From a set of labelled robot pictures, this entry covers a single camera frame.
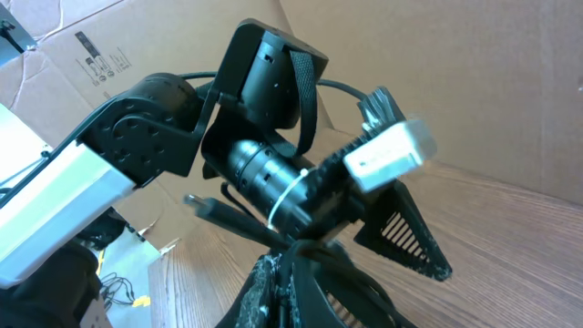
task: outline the white wire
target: white wire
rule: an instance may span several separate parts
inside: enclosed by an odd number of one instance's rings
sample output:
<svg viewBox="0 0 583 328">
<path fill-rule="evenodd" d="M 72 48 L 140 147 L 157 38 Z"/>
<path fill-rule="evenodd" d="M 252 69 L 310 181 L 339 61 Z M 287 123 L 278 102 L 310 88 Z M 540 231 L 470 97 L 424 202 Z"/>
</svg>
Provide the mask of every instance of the white wire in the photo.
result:
<svg viewBox="0 0 583 328">
<path fill-rule="evenodd" d="M 271 220 L 273 220 L 273 217 L 275 216 L 275 212 L 277 211 L 277 209 L 280 207 L 281 203 L 283 202 L 283 200 L 285 200 L 285 197 L 290 193 L 290 191 L 292 191 L 293 187 L 295 187 L 300 181 L 302 181 L 303 178 L 307 177 L 308 174 L 314 170 L 314 168 L 311 169 L 302 169 L 300 170 L 300 175 L 297 176 L 288 186 L 288 188 L 285 189 L 285 191 L 280 195 L 280 197 L 277 199 L 277 201 L 275 202 L 275 205 L 273 205 L 273 207 L 271 208 L 270 211 L 270 216 L 267 219 L 267 228 L 273 230 L 273 225 L 271 225 Z"/>
</svg>

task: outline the cardboard box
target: cardboard box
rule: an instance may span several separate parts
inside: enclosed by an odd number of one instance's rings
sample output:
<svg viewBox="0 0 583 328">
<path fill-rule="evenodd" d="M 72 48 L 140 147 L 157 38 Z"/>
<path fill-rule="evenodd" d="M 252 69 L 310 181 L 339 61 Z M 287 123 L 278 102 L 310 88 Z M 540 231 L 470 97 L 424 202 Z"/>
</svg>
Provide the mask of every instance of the cardboard box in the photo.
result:
<svg viewBox="0 0 583 328">
<path fill-rule="evenodd" d="M 58 33 L 121 0 L 0 0 L 37 41 Z"/>
<path fill-rule="evenodd" d="M 426 120 L 437 158 L 583 203 L 583 2 L 281 0 L 324 77 L 384 85 Z M 349 96 L 322 90 L 332 124 L 360 133 Z"/>
<path fill-rule="evenodd" d="M 101 3 L 109 5 L 97 12 L 95 4 L 83 9 L 78 3 L 78 12 L 93 14 L 46 34 L 36 49 L 0 67 L 0 102 L 52 146 L 94 108 L 151 73 L 218 69 L 235 28 L 245 18 L 290 31 L 280 3 L 273 0 Z M 87 41 L 96 53 L 87 49 Z M 319 127 L 329 127 L 323 108 L 319 116 Z M 295 141 L 298 129 L 284 136 Z M 222 180 L 202 179 L 202 164 L 198 155 L 188 178 L 164 173 L 115 208 L 157 249 L 171 248 L 200 222 L 182 204 L 185 194 L 223 199 Z"/>
</svg>

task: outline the cable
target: cable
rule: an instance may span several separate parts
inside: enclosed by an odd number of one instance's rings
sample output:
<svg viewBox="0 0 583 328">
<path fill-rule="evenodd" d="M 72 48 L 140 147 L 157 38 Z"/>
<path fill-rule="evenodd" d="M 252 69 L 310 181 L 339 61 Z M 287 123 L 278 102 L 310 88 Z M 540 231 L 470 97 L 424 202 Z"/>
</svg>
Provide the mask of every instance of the cable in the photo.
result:
<svg viewBox="0 0 583 328">
<path fill-rule="evenodd" d="M 253 215 L 253 213 L 251 213 L 250 210 L 247 210 L 247 208 L 245 207 L 245 205 L 241 204 L 238 200 L 236 200 L 229 192 L 229 182 L 223 182 L 220 184 L 220 193 L 225 196 L 225 198 L 227 200 L 229 200 L 231 203 L 233 203 L 233 205 L 237 206 L 239 208 L 239 210 L 241 210 L 243 213 L 249 215 L 250 217 L 252 217 L 253 219 L 257 220 L 257 218 L 255 218 L 255 216 Z"/>
<path fill-rule="evenodd" d="M 187 74 L 179 74 L 179 77 L 182 77 L 186 80 L 194 79 L 194 78 L 211 78 L 215 77 L 217 72 L 198 72 L 198 73 L 187 73 Z"/>
<path fill-rule="evenodd" d="M 71 142 L 75 141 L 75 139 L 79 138 L 81 133 L 85 131 L 87 127 L 89 127 L 95 119 L 101 114 L 109 104 L 111 104 L 115 100 L 115 97 L 111 98 L 110 100 L 103 103 L 97 109 L 95 109 L 89 116 L 87 116 L 66 138 L 61 142 L 56 148 L 48 154 L 46 160 L 40 162 L 36 168 L 30 171 L 30 173 L 26 174 L 26 176 L 20 180 L 16 185 L 10 190 L 7 194 L 4 195 L 2 199 L 0 199 L 0 209 L 2 209 L 8 201 L 10 201 L 20 190 L 22 190 L 30 181 L 32 181 L 36 176 L 45 169 L 48 164 L 50 164 L 53 159 L 55 159 Z"/>
<path fill-rule="evenodd" d="M 27 169 L 30 169 L 32 167 L 34 167 L 36 164 L 38 164 L 41 160 L 45 160 L 46 156 L 43 156 L 42 154 L 45 154 L 47 151 L 43 150 L 41 152 L 41 157 L 40 159 L 35 160 L 34 162 L 26 165 L 24 168 L 21 168 L 17 173 L 11 175 L 10 177 L 0 181 L 0 186 L 4 186 L 6 183 L 10 182 L 12 179 L 18 177 L 19 175 L 21 175 L 23 172 L 25 172 Z"/>
<path fill-rule="evenodd" d="M 184 78 L 185 80 L 193 79 L 193 78 L 210 78 L 215 77 L 217 72 L 199 72 L 199 73 L 188 73 L 188 74 L 181 74 L 180 77 Z M 366 94 L 363 93 L 361 90 L 358 90 L 354 87 L 351 87 L 347 84 L 338 81 L 332 81 L 329 79 L 320 79 L 317 82 L 317 85 L 323 87 L 334 87 L 341 91 L 346 92 L 347 94 L 356 97 L 360 100 L 366 99 Z"/>
<path fill-rule="evenodd" d="M 324 248 L 318 241 L 296 241 L 283 253 L 279 263 L 280 273 L 278 284 L 280 288 L 287 290 L 287 286 L 291 282 L 292 266 L 295 262 L 295 258 L 298 256 L 303 256 L 316 261 L 320 263 L 322 267 L 325 267 L 331 272 L 336 272 L 337 274 L 342 275 L 348 282 L 352 282 L 364 297 L 368 298 L 383 312 L 390 315 L 397 323 L 397 327 L 414 327 L 406 318 L 396 311 L 394 304 L 386 291 L 375 279 L 373 279 L 373 277 L 353 265 L 341 261 L 332 250 Z M 286 309 L 285 306 L 286 305 L 283 305 L 280 308 L 282 313 L 288 312 L 288 309 Z"/>
<path fill-rule="evenodd" d="M 320 79 L 318 81 L 318 85 L 319 86 L 323 86 L 323 87 L 334 87 L 334 88 L 337 88 L 337 89 L 339 89 L 341 91 L 344 91 L 347 94 L 349 94 L 349 95 L 351 95 L 353 97 L 356 97 L 356 98 L 358 98 L 360 100 L 366 99 L 366 94 L 365 93 L 363 93 L 362 91 L 360 91 L 360 90 L 358 90 L 358 89 L 356 89 L 354 87 L 351 87 L 351 86 L 349 86 L 347 84 L 344 84 L 342 82 L 332 81 L 332 80 L 328 80 L 328 79 Z"/>
<path fill-rule="evenodd" d="M 122 287 L 126 290 L 126 300 L 116 298 L 116 294 Z M 119 277 L 115 272 L 111 272 L 101 278 L 101 289 L 99 293 L 103 297 L 106 311 L 109 310 L 112 304 L 132 305 L 136 301 L 132 283 L 126 278 Z"/>
<path fill-rule="evenodd" d="M 273 230 L 273 225 L 271 224 L 271 222 L 273 221 L 273 217 L 275 216 L 275 213 L 277 212 L 277 209 L 280 207 L 280 205 L 283 203 L 283 200 L 285 200 L 286 196 L 293 190 L 293 188 L 295 186 L 297 186 L 298 183 L 300 183 L 300 181 L 302 181 L 305 177 L 308 176 L 308 174 L 314 169 L 302 169 L 300 171 L 300 175 L 297 176 L 289 185 L 288 187 L 283 191 L 283 193 L 280 195 L 280 197 L 275 201 L 275 204 L 273 205 L 273 207 L 270 210 L 270 215 L 267 217 L 267 222 L 268 225 L 267 227 L 271 230 Z"/>
</svg>

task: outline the wooden floor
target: wooden floor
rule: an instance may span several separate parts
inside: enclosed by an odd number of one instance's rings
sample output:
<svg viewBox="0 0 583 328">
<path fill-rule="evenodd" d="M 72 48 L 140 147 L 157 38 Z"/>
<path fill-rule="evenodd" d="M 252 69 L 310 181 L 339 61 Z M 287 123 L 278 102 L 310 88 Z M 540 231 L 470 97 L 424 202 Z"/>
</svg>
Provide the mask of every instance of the wooden floor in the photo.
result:
<svg viewBox="0 0 583 328">
<path fill-rule="evenodd" d="M 345 140 L 321 135 L 312 159 Z M 583 327 L 581 207 L 434 163 L 404 182 L 454 269 L 451 279 L 431 281 L 356 245 L 359 227 L 340 240 L 409 320 L 419 327 Z M 152 326 L 214 326 L 265 251 L 202 222 L 149 268 Z"/>
</svg>

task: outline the black strap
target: black strap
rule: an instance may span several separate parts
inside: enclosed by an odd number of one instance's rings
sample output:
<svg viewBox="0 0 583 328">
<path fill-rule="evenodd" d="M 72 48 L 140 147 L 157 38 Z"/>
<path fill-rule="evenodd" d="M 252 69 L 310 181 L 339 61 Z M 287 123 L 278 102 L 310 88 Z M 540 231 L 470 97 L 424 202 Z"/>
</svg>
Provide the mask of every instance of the black strap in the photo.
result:
<svg viewBox="0 0 583 328">
<path fill-rule="evenodd" d="M 318 101 L 316 97 L 316 76 L 314 74 L 312 55 L 304 52 L 290 51 L 291 63 L 295 73 L 295 82 L 300 96 L 300 140 L 298 147 L 292 145 L 275 130 L 264 132 L 267 141 L 286 158 L 303 155 L 310 150 L 316 135 L 318 121 Z"/>
</svg>

